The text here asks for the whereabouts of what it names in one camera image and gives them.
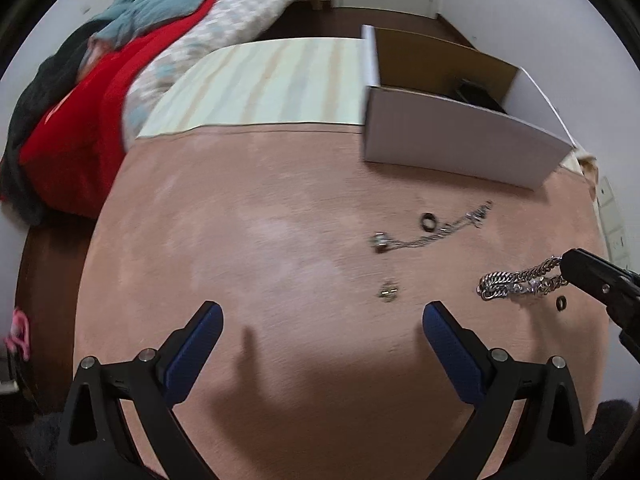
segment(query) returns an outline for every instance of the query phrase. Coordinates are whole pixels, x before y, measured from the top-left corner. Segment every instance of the metal nut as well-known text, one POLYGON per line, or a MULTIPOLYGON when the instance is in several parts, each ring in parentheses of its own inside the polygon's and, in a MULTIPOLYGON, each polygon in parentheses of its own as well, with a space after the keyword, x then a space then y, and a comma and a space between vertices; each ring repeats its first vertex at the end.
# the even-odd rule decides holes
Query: metal nut
POLYGON ((420 217, 420 227, 428 233, 433 233, 438 227, 438 218, 433 213, 424 213, 420 217))
POLYGON ((394 282, 385 282, 380 288, 378 297, 385 303, 390 303, 398 297, 398 286, 394 282))

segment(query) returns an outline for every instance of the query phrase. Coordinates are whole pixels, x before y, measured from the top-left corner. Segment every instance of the open box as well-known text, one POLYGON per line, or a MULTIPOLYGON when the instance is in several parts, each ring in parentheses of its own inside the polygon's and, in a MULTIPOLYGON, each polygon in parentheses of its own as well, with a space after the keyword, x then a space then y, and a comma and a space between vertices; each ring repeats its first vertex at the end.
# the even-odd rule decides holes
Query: open box
POLYGON ((538 188, 574 144, 529 74, 475 49, 364 25, 364 159, 538 188), (505 114, 450 98, 464 80, 505 114))

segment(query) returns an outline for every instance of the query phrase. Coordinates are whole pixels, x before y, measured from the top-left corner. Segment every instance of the red blanket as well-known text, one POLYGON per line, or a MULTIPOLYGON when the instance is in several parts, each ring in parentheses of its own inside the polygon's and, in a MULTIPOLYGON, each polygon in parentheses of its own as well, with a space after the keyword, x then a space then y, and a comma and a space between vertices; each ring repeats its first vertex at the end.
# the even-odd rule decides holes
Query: red blanket
POLYGON ((44 115, 20 151, 20 165, 47 205, 97 218, 125 155, 120 127, 129 86, 148 63, 204 18, 215 1, 205 0, 192 15, 107 54, 44 115))

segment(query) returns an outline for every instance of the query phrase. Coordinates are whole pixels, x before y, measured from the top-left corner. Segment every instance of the white patterned blanket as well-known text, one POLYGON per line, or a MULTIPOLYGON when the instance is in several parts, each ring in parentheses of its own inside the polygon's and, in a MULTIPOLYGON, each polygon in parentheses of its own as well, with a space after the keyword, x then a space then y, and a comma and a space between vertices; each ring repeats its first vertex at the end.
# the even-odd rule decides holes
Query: white patterned blanket
POLYGON ((187 34, 159 54, 135 79, 125 98, 122 141, 126 152, 160 98, 207 54, 254 40, 295 0, 217 0, 187 34))

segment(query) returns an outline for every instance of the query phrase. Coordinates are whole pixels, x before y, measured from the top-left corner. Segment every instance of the black rubber ring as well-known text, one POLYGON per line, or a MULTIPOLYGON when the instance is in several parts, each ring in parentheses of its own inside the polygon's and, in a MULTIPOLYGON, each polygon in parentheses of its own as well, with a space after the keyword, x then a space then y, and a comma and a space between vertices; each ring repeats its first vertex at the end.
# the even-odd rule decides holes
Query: black rubber ring
POLYGON ((425 213, 420 217, 420 226, 428 233, 433 233, 438 227, 438 219, 433 213, 425 213))
POLYGON ((566 298, 564 296, 558 296, 556 299, 556 309, 558 309, 558 312, 566 309, 566 298))

